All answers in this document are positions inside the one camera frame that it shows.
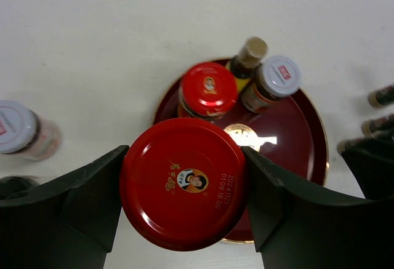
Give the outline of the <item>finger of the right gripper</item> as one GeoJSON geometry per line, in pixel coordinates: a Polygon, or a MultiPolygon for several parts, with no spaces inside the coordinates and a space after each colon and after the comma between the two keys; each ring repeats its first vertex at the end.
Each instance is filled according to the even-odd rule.
{"type": "Polygon", "coordinates": [[[384,199],[393,196],[393,140],[364,137],[344,140],[337,151],[356,178],[364,197],[384,199]]]}

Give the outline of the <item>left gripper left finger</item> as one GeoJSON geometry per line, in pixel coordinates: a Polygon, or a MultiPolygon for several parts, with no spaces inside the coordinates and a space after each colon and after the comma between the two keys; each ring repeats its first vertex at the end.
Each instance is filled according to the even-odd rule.
{"type": "Polygon", "coordinates": [[[1,200],[1,268],[103,268],[121,212],[121,145],[1,200]]]}

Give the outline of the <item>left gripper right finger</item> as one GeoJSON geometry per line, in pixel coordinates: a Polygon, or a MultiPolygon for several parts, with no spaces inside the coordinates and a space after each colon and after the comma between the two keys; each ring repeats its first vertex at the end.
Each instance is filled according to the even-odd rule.
{"type": "Polygon", "coordinates": [[[249,218],[265,268],[392,268],[393,196],[339,193],[242,149],[249,218]]]}

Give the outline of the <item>black cap white shaker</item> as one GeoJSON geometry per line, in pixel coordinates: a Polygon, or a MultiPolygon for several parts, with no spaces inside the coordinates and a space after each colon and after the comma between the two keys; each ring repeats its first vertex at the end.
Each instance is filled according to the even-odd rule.
{"type": "Polygon", "coordinates": [[[1,200],[10,198],[21,191],[38,186],[39,183],[30,177],[8,176],[1,178],[1,200]]]}

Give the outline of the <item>red lid sauce jar back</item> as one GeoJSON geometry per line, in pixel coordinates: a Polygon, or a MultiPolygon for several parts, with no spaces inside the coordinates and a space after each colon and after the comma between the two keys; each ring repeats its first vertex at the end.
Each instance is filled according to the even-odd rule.
{"type": "Polygon", "coordinates": [[[246,159],[221,128],[195,118],[159,122],[129,148],[119,191],[132,226],[173,251],[226,237],[247,203],[246,159]]]}

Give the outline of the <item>red lid sauce jar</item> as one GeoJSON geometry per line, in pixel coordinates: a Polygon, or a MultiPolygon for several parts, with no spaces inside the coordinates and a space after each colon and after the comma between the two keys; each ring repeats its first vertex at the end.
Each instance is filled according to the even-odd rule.
{"type": "Polygon", "coordinates": [[[195,118],[212,121],[228,113],[238,99],[233,75],[222,65],[203,62],[181,77],[179,102],[195,118]]]}
{"type": "Polygon", "coordinates": [[[159,122],[129,148],[119,191],[132,226],[173,251],[226,237],[247,203],[246,159],[221,128],[195,118],[159,122]]]}

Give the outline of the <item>white lid sauce jar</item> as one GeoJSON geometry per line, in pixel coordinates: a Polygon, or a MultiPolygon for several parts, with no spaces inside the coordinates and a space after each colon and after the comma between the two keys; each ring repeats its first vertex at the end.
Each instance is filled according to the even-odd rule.
{"type": "Polygon", "coordinates": [[[295,61],[283,55],[271,56],[263,62],[241,94],[241,102],[249,111],[261,113],[295,94],[300,89],[301,80],[295,61]]]}
{"type": "Polygon", "coordinates": [[[56,123],[11,100],[1,101],[1,154],[43,161],[62,143],[56,123]]]}

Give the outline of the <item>yellow label oil bottle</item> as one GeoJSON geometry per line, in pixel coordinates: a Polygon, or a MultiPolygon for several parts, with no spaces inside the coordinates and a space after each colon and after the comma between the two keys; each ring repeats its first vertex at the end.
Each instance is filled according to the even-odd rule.
{"type": "Polygon", "coordinates": [[[268,52],[267,43],[256,36],[246,39],[239,52],[225,65],[233,75],[240,93],[251,81],[268,52]]]}

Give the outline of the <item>red lid sauce jar front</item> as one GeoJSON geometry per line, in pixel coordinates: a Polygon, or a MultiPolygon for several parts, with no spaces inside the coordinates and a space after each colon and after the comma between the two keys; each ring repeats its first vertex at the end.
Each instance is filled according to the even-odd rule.
{"type": "Polygon", "coordinates": [[[222,65],[203,62],[181,77],[179,102],[195,118],[212,121],[228,113],[238,99],[233,75],[222,65]]]}

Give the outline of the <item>black cap pepper shaker near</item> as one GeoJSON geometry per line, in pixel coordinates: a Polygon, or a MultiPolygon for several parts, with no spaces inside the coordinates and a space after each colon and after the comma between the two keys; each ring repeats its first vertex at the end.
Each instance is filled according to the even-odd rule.
{"type": "Polygon", "coordinates": [[[389,114],[381,118],[370,119],[361,125],[361,131],[364,135],[371,135],[376,132],[393,129],[394,115],[389,114]]]}

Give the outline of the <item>black cap pepper shaker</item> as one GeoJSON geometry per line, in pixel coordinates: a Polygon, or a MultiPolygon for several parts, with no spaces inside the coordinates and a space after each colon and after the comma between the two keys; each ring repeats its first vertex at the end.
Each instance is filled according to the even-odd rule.
{"type": "Polygon", "coordinates": [[[368,102],[373,108],[383,108],[393,105],[394,102],[394,85],[391,84],[379,90],[375,90],[368,95],[368,102]]]}
{"type": "Polygon", "coordinates": [[[393,129],[394,115],[389,114],[381,118],[370,119],[361,125],[361,131],[364,135],[371,135],[376,132],[393,129]]]}

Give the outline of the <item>black cap pepper shaker far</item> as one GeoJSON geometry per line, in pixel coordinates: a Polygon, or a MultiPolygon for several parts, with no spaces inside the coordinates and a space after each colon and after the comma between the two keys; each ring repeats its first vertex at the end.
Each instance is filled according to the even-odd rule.
{"type": "Polygon", "coordinates": [[[368,95],[368,102],[373,108],[383,108],[393,105],[394,102],[394,85],[391,84],[379,90],[375,90],[368,95]]]}

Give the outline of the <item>red round tray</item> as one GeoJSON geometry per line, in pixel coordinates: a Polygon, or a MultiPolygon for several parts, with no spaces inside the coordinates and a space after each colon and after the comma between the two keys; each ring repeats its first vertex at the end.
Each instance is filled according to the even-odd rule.
{"type": "Polygon", "coordinates": [[[214,120],[240,146],[250,146],[281,167],[324,185],[329,152],[323,122],[307,94],[299,89],[261,114],[241,102],[214,120]]]}

